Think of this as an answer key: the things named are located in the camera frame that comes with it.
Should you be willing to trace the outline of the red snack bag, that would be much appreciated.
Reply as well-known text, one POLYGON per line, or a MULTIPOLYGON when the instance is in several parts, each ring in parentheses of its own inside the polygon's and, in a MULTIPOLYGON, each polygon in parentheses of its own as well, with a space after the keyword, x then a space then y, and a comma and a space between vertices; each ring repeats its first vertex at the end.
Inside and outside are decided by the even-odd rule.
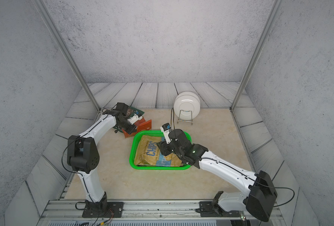
POLYGON ((123 134, 125 136, 125 138, 128 137, 134 137, 137 133, 141 132, 141 131, 149 131, 152 129, 152 120, 148 120, 146 121, 144 118, 137 121, 135 123, 135 125, 137 126, 136 132, 133 132, 131 134, 128 134, 127 132, 123 131, 123 134))

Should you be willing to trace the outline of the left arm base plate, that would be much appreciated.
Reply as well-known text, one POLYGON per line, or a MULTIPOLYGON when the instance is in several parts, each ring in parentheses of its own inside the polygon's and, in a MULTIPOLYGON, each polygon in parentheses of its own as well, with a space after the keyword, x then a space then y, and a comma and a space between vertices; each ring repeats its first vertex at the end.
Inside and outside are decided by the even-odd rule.
POLYGON ((85 200, 82 213, 83 218, 121 218, 124 207, 123 202, 89 202, 85 200))

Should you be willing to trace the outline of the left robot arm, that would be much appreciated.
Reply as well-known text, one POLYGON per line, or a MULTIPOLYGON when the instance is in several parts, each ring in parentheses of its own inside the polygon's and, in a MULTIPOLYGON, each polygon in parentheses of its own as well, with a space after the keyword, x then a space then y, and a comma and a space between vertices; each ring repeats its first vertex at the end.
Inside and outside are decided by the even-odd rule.
POLYGON ((106 211, 107 195, 102 189, 97 173, 100 155, 97 144, 112 128, 128 134, 137 131, 136 122, 143 119, 144 112, 125 103, 118 102, 111 110, 104 109, 99 119, 85 132, 68 139, 67 164, 78 174, 85 194, 86 209, 106 211))

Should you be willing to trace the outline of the tan chips bag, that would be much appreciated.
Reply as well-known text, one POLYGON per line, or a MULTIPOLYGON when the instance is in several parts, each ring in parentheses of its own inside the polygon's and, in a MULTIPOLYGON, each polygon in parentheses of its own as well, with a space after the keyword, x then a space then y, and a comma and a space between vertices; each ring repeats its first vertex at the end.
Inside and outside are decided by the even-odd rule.
POLYGON ((164 156, 157 144, 165 141, 164 137, 143 135, 136 148, 134 165, 153 167, 183 167, 182 161, 173 153, 164 156))

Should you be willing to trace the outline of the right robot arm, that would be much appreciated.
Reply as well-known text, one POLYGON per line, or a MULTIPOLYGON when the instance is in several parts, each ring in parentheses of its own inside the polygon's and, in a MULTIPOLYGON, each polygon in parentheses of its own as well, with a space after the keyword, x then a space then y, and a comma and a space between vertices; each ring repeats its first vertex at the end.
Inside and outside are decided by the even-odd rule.
POLYGON ((268 173, 239 168, 206 147, 191 143, 181 129, 172 130, 168 123, 160 130, 165 139, 157 146, 164 156, 173 153, 182 163, 217 175, 239 189, 234 195, 219 192, 213 201, 218 210, 247 211, 260 221, 270 220, 278 193, 268 173))

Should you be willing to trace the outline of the dark green snack bag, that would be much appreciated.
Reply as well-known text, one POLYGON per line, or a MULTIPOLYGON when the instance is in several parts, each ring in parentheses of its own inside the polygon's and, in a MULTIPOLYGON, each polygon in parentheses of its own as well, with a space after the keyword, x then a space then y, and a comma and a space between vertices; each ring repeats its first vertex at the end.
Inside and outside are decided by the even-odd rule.
POLYGON ((136 108, 134 108, 134 107, 131 107, 131 106, 129 106, 129 111, 128 111, 128 115, 129 115, 129 118, 131 118, 134 114, 137 114, 137 115, 142 115, 143 116, 143 114, 144 114, 144 112, 143 111, 141 111, 141 110, 139 110, 139 109, 136 109, 136 108))

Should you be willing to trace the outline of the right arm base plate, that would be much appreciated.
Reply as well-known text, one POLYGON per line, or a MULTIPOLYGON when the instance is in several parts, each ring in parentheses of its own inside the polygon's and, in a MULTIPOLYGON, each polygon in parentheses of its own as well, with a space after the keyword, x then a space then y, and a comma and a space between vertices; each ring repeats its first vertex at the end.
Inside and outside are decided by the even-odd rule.
POLYGON ((211 201, 201 201, 199 202, 199 208, 195 210, 200 214, 201 217, 230 217, 230 218, 239 218, 239 211, 230 211, 226 212, 217 204, 212 204, 211 201))

